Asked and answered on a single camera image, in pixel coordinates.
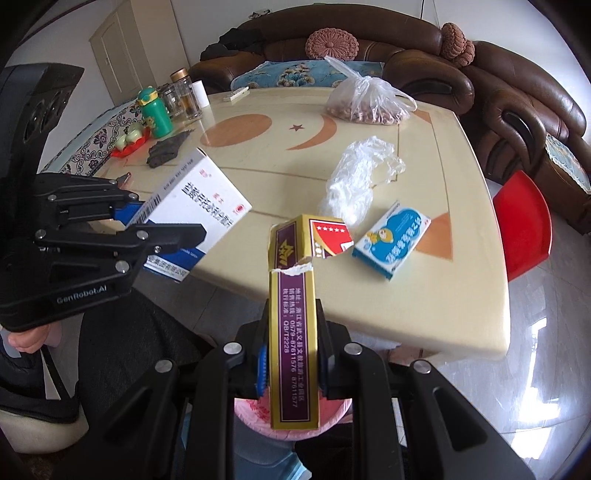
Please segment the pink cushion on sofa arm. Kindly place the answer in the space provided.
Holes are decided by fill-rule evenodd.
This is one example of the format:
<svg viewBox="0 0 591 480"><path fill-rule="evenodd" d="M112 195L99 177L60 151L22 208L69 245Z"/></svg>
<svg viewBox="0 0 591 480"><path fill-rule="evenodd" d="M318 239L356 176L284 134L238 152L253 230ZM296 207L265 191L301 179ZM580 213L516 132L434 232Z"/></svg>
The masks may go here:
<svg viewBox="0 0 591 480"><path fill-rule="evenodd" d="M441 56L458 68L469 66L476 56L474 42L467 39L462 29L452 22L445 23L441 33Z"/></svg>

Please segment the person left hand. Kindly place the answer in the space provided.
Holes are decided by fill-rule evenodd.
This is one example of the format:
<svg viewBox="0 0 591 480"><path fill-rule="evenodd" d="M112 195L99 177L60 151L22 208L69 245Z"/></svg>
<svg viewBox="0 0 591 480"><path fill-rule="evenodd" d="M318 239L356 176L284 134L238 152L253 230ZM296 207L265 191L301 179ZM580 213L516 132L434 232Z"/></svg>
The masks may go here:
<svg viewBox="0 0 591 480"><path fill-rule="evenodd" d="M32 354L40 350L42 346L55 348L61 340L61 324L54 322L25 332L9 333L7 340L13 348L21 353Z"/></svg>

